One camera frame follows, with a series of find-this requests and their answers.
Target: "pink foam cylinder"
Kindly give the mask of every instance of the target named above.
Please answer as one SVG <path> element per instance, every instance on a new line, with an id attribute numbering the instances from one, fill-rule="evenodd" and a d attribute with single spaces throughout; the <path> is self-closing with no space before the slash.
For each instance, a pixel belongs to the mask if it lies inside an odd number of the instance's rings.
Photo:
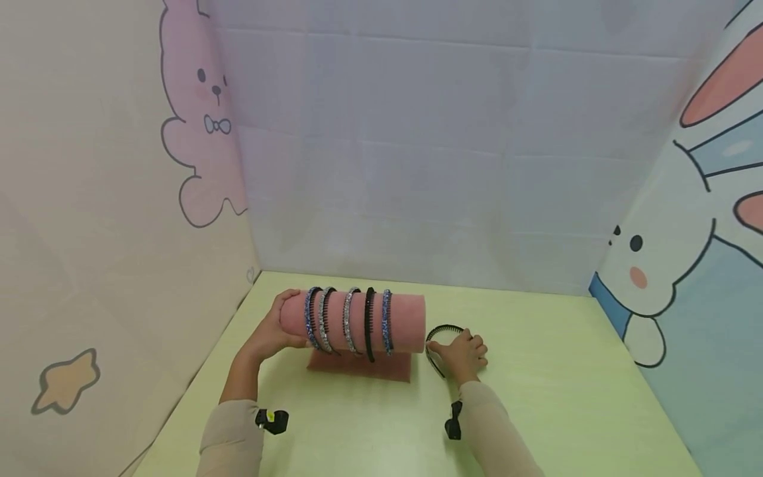
<path id="1" fill-rule="evenodd" d="M 382 292 L 379 290 L 374 297 L 374 313 L 372 315 L 373 332 L 371 333 L 371 349 L 384 352 L 384 337 L 382 336 Z M 307 329 L 304 325 L 304 298 L 307 292 L 292 297 L 281 308 L 281 327 L 286 333 L 307 339 Z M 315 294 L 313 299 L 313 331 L 319 344 L 323 344 L 318 333 L 318 303 L 323 292 Z M 343 331 L 344 298 L 347 292 L 336 291 L 328 298 L 328 337 L 331 347 L 335 350 L 349 350 Z M 427 334 L 427 306 L 422 295 L 397 295 L 392 293 L 390 313 L 390 331 L 392 344 L 396 353 L 423 353 L 424 338 Z M 349 307 L 349 332 L 358 351 L 365 352 L 365 290 L 353 295 Z"/>

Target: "bunny eye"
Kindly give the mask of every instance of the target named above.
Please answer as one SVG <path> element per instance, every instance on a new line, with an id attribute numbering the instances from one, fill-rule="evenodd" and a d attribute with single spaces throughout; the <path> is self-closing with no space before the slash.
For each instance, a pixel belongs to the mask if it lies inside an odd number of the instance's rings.
<path id="1" fill-rule="evenodd" d="M 641 247 L 644 246 L 644 239 L 641 238 L 640 235 L 634 235 L 630 238 L 630 249 L 634 252 L 638 252 L 641 250 Z"/>

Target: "pink cheek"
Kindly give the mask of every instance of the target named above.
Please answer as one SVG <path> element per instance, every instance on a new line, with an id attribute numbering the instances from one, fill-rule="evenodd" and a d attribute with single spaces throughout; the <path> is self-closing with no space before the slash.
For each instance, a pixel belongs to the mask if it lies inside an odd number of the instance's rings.
<path id="1" fill-rule="evenodd" d="M 207 89 L 204 87 L 204 85 L 196 85 L 194 93 L 196 94 L 196 97 L 202 101 L 207 98 Z"/>
<path id="2" fill-rule="evenodd" d="M 630 281 L 642 290 L 646 288 L 646 274 L 637 266 L 630 267 Z"/>

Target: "cartoon character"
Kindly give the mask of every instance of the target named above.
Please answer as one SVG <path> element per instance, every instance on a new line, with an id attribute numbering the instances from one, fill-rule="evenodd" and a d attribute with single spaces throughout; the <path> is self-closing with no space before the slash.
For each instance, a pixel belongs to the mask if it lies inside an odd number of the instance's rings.
<path id="1" fill-rule="evenodd" d="M 761 17 L 763 9 L 756 18 L 736 20 L 747 25 L 729 32 L 737 36 L 731 42 L 735 46 L 684 109 L 681 129 L 615 229 L 611 250 L 591 283 L 610 318 L 627 317 L 623 340 L 641 366 L 659 366 L 665 358 L 657 318 L 671 306 L 676 285 L 702 260 L 711 240 L 763 267 L 763 157 L 703 173 L 693 156 L 763 114 Z"/>
<path id="2" fill-rule="evenodd" d="M 194 227 L 217 219 L 228 201 L 246 210 L 230 90 L 214 49 L 210 18 L 195 0 L 164 0 L 159 27 L 162 79 L 175 116 L 164 121 L 167 153 L 193 174 L 180 187 L 180 207 Z"/>

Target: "hand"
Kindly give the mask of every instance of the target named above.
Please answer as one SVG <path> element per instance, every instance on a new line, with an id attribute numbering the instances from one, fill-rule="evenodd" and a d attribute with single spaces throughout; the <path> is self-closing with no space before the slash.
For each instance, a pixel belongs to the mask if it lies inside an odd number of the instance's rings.
<path id="1" fill-rule="evenodd" d="M 239 356 L 259 364 L 284 348 L 311 346 L 310 341 L 293 334 L 287 334 L 281 328 L 281 308 L 283 308 L 284 302 L 300 293 L 299 290 L 289 289 L 275 297 L 270 311 L 241 347 Z"/>
<path id="2" fill-rule="evenodd" d="M 427 348 L 443 359 L 458 387 L 465 382 L 479 381 L 477 371 L 488 365 L 488 360 L 485 359 L 488 347 L 478 334 L 472 337 L 468 328 L 463 330 L 450 345 L 430 341 L 427 343 Z"/>

